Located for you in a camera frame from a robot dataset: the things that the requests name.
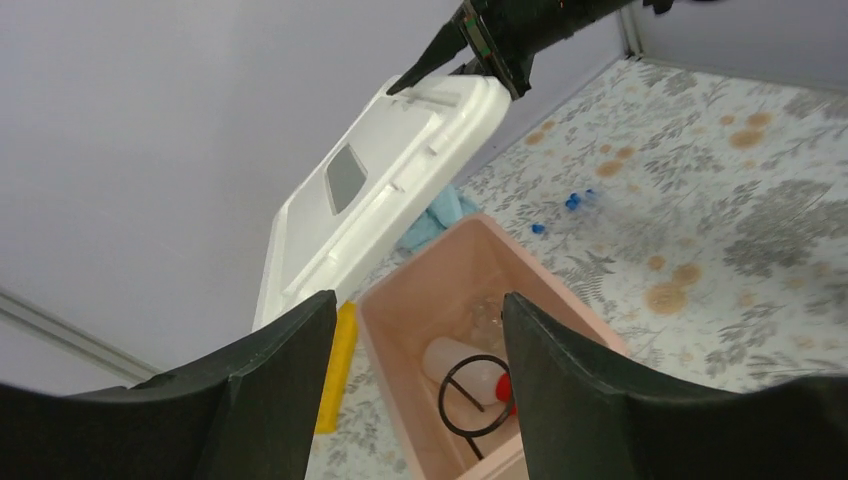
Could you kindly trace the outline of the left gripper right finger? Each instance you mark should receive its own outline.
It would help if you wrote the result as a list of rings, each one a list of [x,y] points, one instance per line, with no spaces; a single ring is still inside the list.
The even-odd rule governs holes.
[[[750,393],[680,380],[504,299],[503,327],[533,479],[843,479],[847,380]]]

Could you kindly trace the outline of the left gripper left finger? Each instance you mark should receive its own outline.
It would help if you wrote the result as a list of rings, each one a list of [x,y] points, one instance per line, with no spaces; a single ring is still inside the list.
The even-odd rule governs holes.
[[[302,479],[337,320],[320,291],[132,388],[1,389],[5,479]]]

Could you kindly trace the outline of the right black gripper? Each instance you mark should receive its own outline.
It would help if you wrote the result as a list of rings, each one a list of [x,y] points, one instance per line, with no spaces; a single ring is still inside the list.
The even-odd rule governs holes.
[[[537,53],[627,5],[618,0],[464,1],[460,26],[454,21],[445,23],[386,94],[395,95],[416,85],[469,45],[482,73],[495,77],[518,100],[531,89]]]

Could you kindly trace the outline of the white plastic bin lid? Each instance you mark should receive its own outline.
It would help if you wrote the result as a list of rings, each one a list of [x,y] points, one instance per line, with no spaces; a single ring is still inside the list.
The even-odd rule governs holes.
[[[253,327],[321,290],[360,282],[488,141],[511,104],[493,77],[436,75],[382,86],[271,227]]]

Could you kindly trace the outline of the red-capped white wash bottle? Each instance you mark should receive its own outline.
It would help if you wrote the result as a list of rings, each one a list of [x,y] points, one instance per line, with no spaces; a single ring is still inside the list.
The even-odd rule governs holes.
[[[448,373],[461,361],[485,351],[448,337],[432,340],[424,350],[422,368],[426,377],[439,388]],[[477,407],[454,385],[448,384],[444,397],[446,414],[452,420],[463,422],[463,416],[482,421],[496,415],[511,398],[511,384],[506,371],[494,361],[484,359],[465,364],[452,376],[478,404]]]

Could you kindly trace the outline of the light blue cloth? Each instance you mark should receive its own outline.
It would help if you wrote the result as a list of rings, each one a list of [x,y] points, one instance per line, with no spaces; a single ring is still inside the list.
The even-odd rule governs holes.
[[[448,184],[418,216],[397,242],[400,250],[417,252],[452,225],[479,207],[452,184]]]

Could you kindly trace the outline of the pink plastic bin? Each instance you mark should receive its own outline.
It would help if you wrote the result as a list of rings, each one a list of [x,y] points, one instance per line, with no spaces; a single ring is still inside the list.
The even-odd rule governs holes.
[[[358,302],[360,335],[413,479],[525,479],[516,418],[478,440],[477,459],[437,406],[438,383],[423,373],[437,337],[469,341],[472,309],[518,292],[560,323],[625,354],[624,341],[528,250],[485,214],[453,225]]]

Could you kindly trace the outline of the yellow test tube rack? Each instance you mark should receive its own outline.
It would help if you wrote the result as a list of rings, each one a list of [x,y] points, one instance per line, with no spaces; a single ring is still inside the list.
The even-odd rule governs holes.
[[[346,391],[347,379],[358,341],[356,306],[346,302],[339,310],[333,344],[314,433],[336,431],[339,412]]]

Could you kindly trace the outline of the floral table mat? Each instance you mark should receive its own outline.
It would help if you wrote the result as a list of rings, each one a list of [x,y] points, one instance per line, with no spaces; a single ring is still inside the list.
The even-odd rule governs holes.
[[[603,197],[569,211],[571,193]],[[680,380],[750,393],[806,376],[847,380],[847,99],[621,61],[464,186],[485,214],[624,341],[627,358]],[[547,227],[534,234],[531,225]],[[437,394],[445,427],[478,440],[517,401],[502,300],[472,309],[469,341]],[[365,344],[336,433],[311,479],[413,479]],[[444,408],[467,363],[508,374],[496,415]]]

